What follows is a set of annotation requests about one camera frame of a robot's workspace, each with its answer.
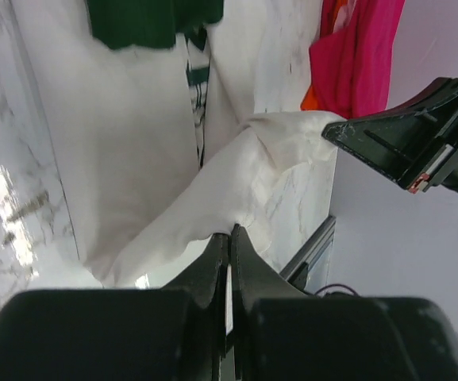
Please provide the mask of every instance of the pink cloth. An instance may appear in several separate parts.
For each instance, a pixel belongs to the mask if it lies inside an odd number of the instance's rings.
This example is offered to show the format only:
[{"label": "pink cloth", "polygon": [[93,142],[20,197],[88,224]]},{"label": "pink cloth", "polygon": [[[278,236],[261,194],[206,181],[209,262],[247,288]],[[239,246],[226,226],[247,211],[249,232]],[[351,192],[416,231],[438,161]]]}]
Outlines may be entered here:
[{"label": "pink cloth", "polygon": [[[335,0],[325,0],[327,20]],[[405,0],[356,0],[347,26],[310,47],[311,78],[324,110],[345,118],[386,109],[393,42]]]}]

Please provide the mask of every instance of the green cloth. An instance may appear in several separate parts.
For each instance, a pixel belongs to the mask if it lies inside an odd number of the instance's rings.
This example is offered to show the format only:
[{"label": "green cloth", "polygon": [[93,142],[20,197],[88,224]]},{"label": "green cloth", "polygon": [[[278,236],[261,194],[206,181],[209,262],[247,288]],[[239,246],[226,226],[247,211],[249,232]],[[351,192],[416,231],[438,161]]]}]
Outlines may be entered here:
[{"label": "green cloth", "polygon": [[87,0],[93,37],[111,49],[169,49],[177,33],[223,18],[224,0]]}]

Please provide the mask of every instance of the white wall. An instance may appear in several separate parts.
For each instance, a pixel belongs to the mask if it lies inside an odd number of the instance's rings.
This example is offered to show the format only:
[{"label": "white wall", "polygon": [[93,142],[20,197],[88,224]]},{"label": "white wall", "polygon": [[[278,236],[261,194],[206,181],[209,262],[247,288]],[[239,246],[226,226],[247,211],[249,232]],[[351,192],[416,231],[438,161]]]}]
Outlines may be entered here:
[{"label": "white wall", "polygon": [[[458,76],[458,0],[408,0],[394,44],[389,106],[438,76]],[[342,152],[329,281],[362,294],[416,295],[439,304],[458,332],[458,195],[413,196]]]}]

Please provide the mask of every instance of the white marble tabletop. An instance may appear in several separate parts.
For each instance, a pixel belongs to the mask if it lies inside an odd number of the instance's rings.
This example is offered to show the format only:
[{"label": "white marble tabletop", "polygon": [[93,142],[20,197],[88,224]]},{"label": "white marble tabletop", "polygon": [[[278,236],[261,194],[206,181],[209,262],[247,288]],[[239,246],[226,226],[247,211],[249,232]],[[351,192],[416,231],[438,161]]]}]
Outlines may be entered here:
[{"label": "white marble tabletop", "polygon": [[[318,32],[321,0],[267,2],[256,112],[296,111],[310,83],[308,46]],[[15,25],[10,0],[0,0],[0,308],[29,288],[100,287],[77,261],[47,123]],[[277,271],[327,217],[335,161],[295,168],[269,202],[274,240],[264,259]],[[203,245],[192,243],[137,286],[164,284]]]}]

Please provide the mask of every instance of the black cable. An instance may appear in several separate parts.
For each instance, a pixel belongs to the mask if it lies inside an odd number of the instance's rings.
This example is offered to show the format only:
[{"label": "black cable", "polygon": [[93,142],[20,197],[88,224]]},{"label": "black cable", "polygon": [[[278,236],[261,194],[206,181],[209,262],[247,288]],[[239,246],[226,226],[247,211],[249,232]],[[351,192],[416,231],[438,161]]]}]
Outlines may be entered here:
[{"label": "black cable", "polygon": [[354,296],[360,296],[359,294],[357,294],[356,290],[354,290],[353,288],[351,288],[351,287],[349,287],[349,286],[347,286],[345,284],[341,284],[341,283],[328,284],[327,286],[324,286],[323,288],[319,289],[314,294],[314,296],[320,296],[321,293],[323,293],[324,291],[330,290],[332,288],[343,288],[344,290],[347,290],[348,292],[350,292]]}]

